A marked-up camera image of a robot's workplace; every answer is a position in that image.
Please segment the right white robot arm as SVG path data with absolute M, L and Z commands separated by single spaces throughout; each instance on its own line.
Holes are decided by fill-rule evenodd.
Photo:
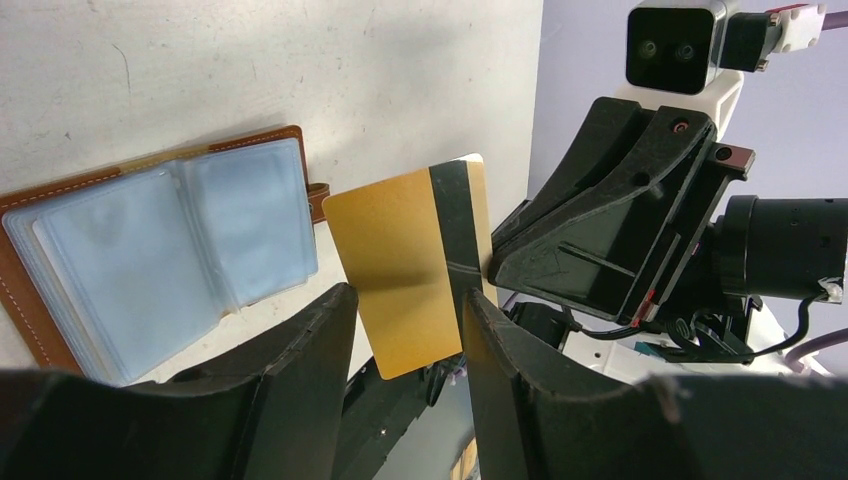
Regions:
M 536 298 L 560 351 L 652 372 L 820 375 L 810 309 L 847 296 L 843 198 L 727 196 L 754 162 L 704 113 L 597 99 L 549 180 L 495 231 L 489 280 Z

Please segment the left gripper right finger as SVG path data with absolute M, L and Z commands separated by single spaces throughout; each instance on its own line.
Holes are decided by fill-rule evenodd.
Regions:
M 486 479 L 843 479 L 847 382 L 659 375 L 635 384 L 562 355 L 485 295 L 463 349 Z

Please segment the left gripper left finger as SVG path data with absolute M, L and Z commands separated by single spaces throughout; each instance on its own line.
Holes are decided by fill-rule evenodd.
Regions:
M 358 307 L 332 286 L 277 326 L 163 383 L 1 374 L 5 479 L 327 479 Z

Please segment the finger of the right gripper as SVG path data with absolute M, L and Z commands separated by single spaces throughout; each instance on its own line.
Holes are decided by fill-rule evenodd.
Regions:
M 650 322 L 750 149 L 702 112 L 601 97 L 531 200 L 495 231 L 489 281 L 619 325 Z

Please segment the brown leather card holder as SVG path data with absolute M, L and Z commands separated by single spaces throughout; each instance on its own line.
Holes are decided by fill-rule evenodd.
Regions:
M 328 194 L 297 125 L 5 194 L 2 306 L 38 366 L 128 385 L 314 275 Z

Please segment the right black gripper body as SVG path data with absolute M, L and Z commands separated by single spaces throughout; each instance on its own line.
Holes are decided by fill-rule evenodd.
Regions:
M 847 259 L 844 198 L 733 196 L 709 224 L 657 321 L 666 361 L 752 361 L 800 343 L 814 302 L 839 304 Z M 747 338 L 764 297 L 799 301 L 796 331 L 761 350 Z

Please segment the gold card magnetic stripe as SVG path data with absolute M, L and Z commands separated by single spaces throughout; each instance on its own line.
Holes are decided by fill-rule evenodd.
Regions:
M 381 378 L 460 353 L 466 293 L 497 300 L 486 276 L 492 241 L 482 156 L 334 194 L 322 208 Z

